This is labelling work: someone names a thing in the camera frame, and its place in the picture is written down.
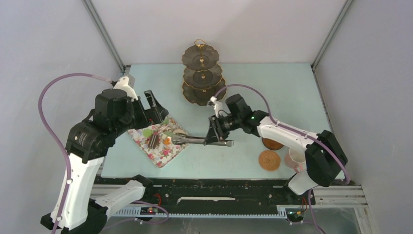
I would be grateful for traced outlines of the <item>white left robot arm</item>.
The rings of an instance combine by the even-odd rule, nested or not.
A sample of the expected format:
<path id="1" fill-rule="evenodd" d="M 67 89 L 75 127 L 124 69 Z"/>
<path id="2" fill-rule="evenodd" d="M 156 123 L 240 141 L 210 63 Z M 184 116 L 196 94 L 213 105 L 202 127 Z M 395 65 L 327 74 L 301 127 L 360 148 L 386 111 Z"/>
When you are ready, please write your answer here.
<path id="1" fill-rule="evenodd" d="M 132 76 L 122 76 L 112 82 L 112 88 L 98 94 L 94 108 L 69 131 L 66 144 L 52 133 L 66 165 L 58 201 L 53 211 L 41 218 L 41 224 L 52 233 L 97 234 L 127 205 L 152 201 L 153 181 L 142 175 L 107 195 L 91 198 L 98 169 L 116 139 L 128 130 L 160 124 L 169 115 L 151 90 L 145 91 L 150 106 L 145 109 L 133 82 Z"/>

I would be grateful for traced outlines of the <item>stainless steel serving tongs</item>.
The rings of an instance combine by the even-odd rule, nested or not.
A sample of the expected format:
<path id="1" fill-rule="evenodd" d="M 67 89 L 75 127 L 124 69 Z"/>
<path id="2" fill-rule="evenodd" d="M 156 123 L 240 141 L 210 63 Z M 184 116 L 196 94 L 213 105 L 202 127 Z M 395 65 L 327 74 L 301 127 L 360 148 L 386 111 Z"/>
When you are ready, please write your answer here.
<path id="1" fill-rule="evenodd" d="M 171 138 L 171 141 L 175 145 L 184 145 L 184 144 L 201 144 L 204 145 L 205 138 L 204 137 L 195 137 L 195 136 L 181 136 L 181 135 L 174 135 Z"/>

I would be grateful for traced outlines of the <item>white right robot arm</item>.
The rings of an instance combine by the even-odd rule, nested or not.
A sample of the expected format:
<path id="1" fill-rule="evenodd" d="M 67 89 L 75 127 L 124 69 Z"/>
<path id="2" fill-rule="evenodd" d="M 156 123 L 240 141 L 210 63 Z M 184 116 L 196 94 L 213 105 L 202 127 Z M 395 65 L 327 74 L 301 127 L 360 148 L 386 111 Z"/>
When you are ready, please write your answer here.
<path id="1" fill-rule="evenodd" d="M 242 129 L 246 134 L 276 141 L 304 155 L 305 170 L 292 176 L 283 191 L 286 202 L 297 203 L 305 192 L 317 186 L 329 187 L 340 172 L 344 173 L 345 183 L 349 182 L 345 171 L 347 156 L 332 132 L 309 132 L 276 120 L 268 112 L 253 111 L 239 94 L 230 96 L 225 103 L 228 115 L 221 114 L 222 103 L 216 97 L 207 102 L 215 114 L 208 119 L 205 145 L 224 142 L 231 131 Z"/>

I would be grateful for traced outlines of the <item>green striped cake slice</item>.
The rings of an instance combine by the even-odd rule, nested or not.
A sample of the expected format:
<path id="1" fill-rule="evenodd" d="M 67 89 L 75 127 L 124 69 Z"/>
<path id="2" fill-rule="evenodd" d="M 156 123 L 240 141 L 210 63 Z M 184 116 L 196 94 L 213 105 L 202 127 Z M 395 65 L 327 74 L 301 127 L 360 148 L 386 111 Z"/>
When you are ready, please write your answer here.
<path id="1" fill-rule="evenodd" d="M 164 131 L 163 134 L 165 134 L 168 137 L 173 137 L 174 133 L 170 132 L 170 131 Z"/>

